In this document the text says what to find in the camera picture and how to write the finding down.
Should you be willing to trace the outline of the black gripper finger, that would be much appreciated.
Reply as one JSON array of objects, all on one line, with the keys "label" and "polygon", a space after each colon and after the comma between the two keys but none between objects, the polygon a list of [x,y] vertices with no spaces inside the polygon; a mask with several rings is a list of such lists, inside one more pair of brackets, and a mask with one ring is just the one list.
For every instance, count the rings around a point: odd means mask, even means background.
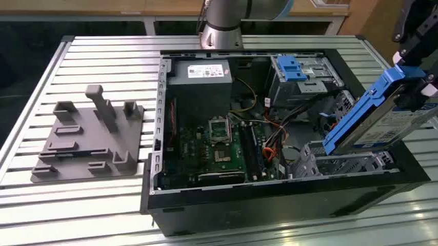
[{"label": "black gripper finger", "polygon": [[418,66],[437,49],[437,1],[404,1],[394,27],[402,66]]},{"label": "black gripper finger", "polygon": [[396,98],[396,105],[416,112],[432,97],[437,97],[437,75],[428,74],[425,77],[412,78],[404,85],[405,88]]}]

